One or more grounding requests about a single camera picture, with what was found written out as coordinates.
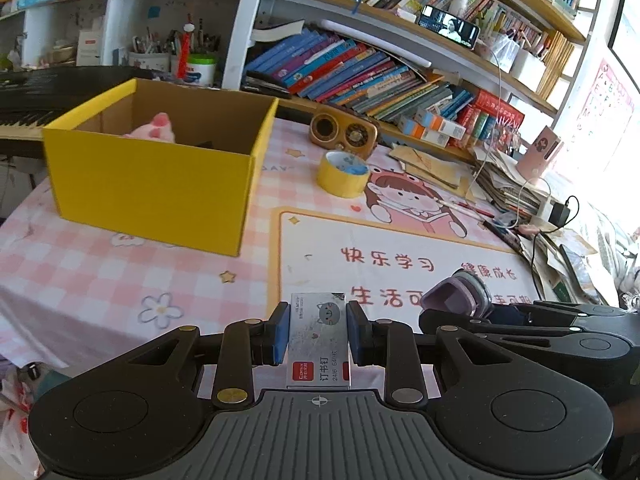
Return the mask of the yellow tape roll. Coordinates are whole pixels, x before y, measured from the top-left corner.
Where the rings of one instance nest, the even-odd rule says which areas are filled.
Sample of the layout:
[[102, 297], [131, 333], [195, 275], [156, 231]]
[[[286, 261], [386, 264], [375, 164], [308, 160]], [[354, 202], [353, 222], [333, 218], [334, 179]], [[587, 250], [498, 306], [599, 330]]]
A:
[[320, 160], [317, 172], [317, 183], [323, 191], [339, 198], [355, 198], [363, 193], [369, 173], [363, 177], [344, 174], [337, 169], [340, 165], [366, 165], [359, 156], [344, 151], [328, 151]]

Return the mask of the black power adapter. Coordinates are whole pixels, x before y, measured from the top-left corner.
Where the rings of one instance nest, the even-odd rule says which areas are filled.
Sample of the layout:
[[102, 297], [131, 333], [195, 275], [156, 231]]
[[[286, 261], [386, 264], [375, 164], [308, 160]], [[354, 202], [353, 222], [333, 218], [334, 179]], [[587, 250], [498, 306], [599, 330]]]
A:
[[562, 228], [562, 226], [566, 225], [569, 216], [570, 208], [568, 208], [567, 204], [554, 203], [548, 221], [557, 228]]

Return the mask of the brown retro radio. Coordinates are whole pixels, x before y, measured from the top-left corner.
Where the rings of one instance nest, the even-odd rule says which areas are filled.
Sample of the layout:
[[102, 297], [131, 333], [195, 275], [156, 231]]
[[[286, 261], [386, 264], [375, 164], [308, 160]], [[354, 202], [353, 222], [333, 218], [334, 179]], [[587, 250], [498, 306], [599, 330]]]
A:
[[313, 144], [368, 159], [378, 143], [378, 127], [360, 115], [333, 106], [319, 106], [309, 125]]

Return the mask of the black stapler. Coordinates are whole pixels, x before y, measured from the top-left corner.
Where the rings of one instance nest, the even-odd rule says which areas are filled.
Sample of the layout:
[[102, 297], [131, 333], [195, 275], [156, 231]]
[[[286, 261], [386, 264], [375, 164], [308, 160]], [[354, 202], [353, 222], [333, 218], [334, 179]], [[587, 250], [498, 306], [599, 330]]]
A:
[[279, 81], [270, 79], [260, 79], [258, 77], [246, 76], [242, 80], [241, 90], [250, 93], [272, 96], [281, 100], [292, 99], [291, 93]]

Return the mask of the red thick dictionary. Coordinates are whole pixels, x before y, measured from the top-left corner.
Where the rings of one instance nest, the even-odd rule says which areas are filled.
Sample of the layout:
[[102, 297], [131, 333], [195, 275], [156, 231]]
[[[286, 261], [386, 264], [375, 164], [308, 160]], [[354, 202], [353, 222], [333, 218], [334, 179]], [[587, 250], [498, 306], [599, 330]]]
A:
[[474, 105], [481, 112], [495, 117], [499, 124], [515, 130], [521, 127], [525, 119], [525, 115], [522, 112], [486, 90], [477, 92]]

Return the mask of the pink checkered tablecloth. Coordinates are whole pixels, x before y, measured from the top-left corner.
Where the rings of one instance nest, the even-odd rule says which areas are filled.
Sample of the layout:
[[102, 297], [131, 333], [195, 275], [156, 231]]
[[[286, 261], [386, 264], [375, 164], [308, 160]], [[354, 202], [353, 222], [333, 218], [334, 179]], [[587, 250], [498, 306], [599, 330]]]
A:
[[66, 221], [40, 184], [1, 229], [2, 356], [88, 370], [180, 325], [207, 334], [266, 318], [281, 301], [268, 295], [270, 218], [281, 207], [507, 248], [467, 214], [424, 232], [417, 218], [385, 222], [363, 197], [324, 192], [322, 155], [304, 126], [276, 121], [236, 257]]

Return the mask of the pink plush pig toy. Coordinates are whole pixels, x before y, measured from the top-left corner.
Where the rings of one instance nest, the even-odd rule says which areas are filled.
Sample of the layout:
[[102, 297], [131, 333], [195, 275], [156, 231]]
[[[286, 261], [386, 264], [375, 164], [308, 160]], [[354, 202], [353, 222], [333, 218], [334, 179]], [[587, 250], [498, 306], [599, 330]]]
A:
[[125, 138], [174, 143], [175, 133], [172, 131], [169, 116], [166, 113], [158, 113], [147, 124], [125, 134]]

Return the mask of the purple small device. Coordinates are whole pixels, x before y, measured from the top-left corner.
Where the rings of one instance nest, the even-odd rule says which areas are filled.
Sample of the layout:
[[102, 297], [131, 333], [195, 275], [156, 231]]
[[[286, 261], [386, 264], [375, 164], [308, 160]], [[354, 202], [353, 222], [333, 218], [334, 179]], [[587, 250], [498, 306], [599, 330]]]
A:
[[470, 318], [487, 318], [494, 310], [485, 283], [474, 273], [462, 269], [428, 290], [421, 297], [420, 306], [423, 310], [449, 312]]

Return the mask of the white cartoon desk mat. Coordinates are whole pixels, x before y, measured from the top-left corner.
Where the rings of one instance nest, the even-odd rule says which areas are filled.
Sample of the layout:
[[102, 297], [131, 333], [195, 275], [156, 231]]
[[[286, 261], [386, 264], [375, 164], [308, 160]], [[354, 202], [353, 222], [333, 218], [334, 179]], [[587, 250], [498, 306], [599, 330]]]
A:
[[272, 301], [294, 292], [341, 292], [372, 320], [417, 330], [422, 295], [459, 269], [477, 275], [496, 304], [538, 298], [528, 265], [509, 248], [293, 207], [271, 213]]

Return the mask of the smartphone on shelf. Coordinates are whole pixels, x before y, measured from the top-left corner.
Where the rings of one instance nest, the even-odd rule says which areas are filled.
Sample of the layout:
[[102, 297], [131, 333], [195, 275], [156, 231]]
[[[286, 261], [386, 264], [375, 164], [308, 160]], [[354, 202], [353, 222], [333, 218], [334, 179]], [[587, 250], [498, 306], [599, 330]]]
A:
[[478, 26], [434, 6], [424, 6], [418, 25], [470, 50], [475, 47], [480, 36]]

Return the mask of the blue plastic packet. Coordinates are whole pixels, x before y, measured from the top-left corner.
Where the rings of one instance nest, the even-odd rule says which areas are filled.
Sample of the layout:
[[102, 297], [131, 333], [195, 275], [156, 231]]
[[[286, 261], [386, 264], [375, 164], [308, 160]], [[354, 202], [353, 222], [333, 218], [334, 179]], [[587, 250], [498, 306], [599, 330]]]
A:
[[355, 177], [363, 177], [369, 173], [369, 168], [366, 165], [340, 165], [337, 169], [344, 174], [350, 174]]

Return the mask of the staples box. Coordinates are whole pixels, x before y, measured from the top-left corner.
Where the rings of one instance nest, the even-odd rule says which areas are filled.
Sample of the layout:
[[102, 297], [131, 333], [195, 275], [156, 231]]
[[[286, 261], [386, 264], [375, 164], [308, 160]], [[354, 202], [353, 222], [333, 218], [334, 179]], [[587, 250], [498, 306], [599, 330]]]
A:
[[291, 296], [286, 386], [292, 389], [350, 387], [345, 295], [296, 292]]

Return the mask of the white green lid jar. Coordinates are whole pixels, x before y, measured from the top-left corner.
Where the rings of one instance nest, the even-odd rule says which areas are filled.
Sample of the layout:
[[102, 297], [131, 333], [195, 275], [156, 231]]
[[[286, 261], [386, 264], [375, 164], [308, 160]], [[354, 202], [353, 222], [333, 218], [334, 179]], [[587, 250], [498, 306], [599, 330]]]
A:
[[184, 82], [192, 86], [210, 87], [215, 78], [217, 57], [213, 53], [189, 55]]

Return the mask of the red tassel ornament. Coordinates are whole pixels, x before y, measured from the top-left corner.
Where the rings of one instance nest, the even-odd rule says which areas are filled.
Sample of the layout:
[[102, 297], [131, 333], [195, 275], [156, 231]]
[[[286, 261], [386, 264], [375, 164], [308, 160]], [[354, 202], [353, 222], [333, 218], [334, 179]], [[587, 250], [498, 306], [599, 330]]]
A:
[[191, 36], [195, 26], [189, 22], [183, 25], [182, 34], [180, 36], [180, 52], [178, 54], [178, 67], [176, 69], [176, 77], [183, 79], [186, 76], [186, 64], [188, 64], [191, 53]]

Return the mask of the brown paper envelopes stack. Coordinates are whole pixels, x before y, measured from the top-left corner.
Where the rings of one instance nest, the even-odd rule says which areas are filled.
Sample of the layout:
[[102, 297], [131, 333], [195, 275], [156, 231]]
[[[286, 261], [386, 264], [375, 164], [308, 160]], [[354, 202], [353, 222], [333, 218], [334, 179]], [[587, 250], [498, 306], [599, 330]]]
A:
[[396, 160], [406, 174], [439, 185], [449, 193], [472, 203], [488, 200], [488, 195], [476, 183], [465, 165], [445, 162], [435, 156], [408, 146], [394, 145], [388, 156]]

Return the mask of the yellow cardboard box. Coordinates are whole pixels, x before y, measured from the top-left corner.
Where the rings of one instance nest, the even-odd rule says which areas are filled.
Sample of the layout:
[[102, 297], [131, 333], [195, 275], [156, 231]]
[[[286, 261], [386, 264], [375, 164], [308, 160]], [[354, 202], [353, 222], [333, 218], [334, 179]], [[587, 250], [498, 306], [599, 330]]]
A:
[[[131, 79], [42, 130], [70, 221], [236, 257], [279, 101]], [[174, 143], [125, 138], [166, 113]]]

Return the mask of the black electronic keyboard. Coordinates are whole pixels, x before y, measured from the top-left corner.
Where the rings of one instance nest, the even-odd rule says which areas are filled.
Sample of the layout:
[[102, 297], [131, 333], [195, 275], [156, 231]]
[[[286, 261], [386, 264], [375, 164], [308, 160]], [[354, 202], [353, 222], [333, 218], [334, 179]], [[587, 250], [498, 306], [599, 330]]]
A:
[[152, 70], [128, 66], [58, 66], [2, 72], [2, 140], [40, 141], [42, 129], [83, 102], [132, 78], [152, 79]]

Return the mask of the pile of papers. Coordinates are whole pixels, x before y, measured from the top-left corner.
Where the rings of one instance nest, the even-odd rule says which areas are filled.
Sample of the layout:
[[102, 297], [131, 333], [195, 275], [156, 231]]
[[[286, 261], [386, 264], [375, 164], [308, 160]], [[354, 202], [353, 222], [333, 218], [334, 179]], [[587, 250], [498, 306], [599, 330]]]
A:
[[486, 153], [479, 146], [474, 148], [474, 156], [475, 182], [497, 208], [530, 219], [550, 204], [550, 186], [537, 188], [534, 180], [526, 180], [510, 156]]

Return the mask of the orange white medicine box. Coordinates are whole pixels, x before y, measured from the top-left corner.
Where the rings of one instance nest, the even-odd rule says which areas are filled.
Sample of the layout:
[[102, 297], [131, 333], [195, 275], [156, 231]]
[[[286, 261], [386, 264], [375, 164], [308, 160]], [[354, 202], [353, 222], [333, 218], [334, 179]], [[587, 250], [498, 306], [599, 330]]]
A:
[[461, 140], [465, 134], [464, 127], [428, 110], [418, 110], [414, 120], [426, 130], [435, 131], [456, 140]]

